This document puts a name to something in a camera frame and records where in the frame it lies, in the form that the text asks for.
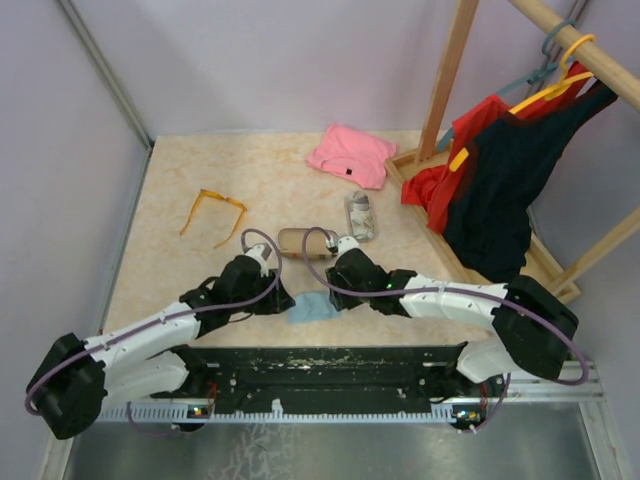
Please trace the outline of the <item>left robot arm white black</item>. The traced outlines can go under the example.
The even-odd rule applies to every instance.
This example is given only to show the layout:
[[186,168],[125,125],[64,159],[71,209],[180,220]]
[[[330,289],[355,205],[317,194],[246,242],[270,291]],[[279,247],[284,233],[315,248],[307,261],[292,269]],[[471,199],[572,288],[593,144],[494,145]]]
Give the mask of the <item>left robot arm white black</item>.
[[25,408],[59,440],[103,413],[144,397],[194,397],[208,388],[206,361],[190,342],[232,316],[283,313],[295,301],[256,250],[231,260],[160,312],[115,332],[59,337],[26,387]]

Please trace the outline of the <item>brown striped glasses case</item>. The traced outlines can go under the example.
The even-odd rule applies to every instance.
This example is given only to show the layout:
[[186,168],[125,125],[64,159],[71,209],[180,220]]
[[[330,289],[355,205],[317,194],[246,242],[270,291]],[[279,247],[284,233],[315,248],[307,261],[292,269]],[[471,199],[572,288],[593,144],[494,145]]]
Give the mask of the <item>brown striped glasses case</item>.
[[284,228],[278,233],[278,244],[283,257],[303,259],[303,240],[306,240],[306,252],[310,260],[328,260],[337,254],[333,243],[337,240],[337,233],[327,230],[328,239],[324,233],[313,231],[306,236],[307,228]]

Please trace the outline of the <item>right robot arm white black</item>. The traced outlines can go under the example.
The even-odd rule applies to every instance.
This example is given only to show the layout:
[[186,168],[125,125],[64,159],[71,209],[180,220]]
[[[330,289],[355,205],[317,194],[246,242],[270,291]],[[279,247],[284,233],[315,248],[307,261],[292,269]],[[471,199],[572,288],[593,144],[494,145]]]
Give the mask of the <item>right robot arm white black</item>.
[[491,285],[439,281],[413,270],[387,272],[354,248],[325,276],[338,310],[367,303],[383,315],[439,318],[487,331],[484,340],[468,340],[446,372],[448,387],[461,396],[514,371],[558,381],[579,325],[564,303],[526,275]]

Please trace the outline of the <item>light blue cloth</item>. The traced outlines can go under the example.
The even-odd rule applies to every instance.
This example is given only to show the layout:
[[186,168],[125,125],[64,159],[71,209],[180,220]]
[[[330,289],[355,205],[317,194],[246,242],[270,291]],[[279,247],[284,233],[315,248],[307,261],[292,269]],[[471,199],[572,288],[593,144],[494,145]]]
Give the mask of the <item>light blue cloth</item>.
[[339,312],[323,291],[304,292],[295,297],[295,305],[288,311],[290,324],[305,324],[337,318]]

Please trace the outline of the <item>map print glasses case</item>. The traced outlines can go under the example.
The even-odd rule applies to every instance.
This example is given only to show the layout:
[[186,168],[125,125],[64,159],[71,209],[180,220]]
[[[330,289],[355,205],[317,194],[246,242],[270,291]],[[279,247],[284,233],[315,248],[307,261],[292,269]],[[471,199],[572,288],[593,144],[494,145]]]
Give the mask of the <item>map print glasses case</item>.
[[345,197],[345,209],[350,234],[361,243],[372,241],[376,225],[369,196],[364,191],[350,192]]

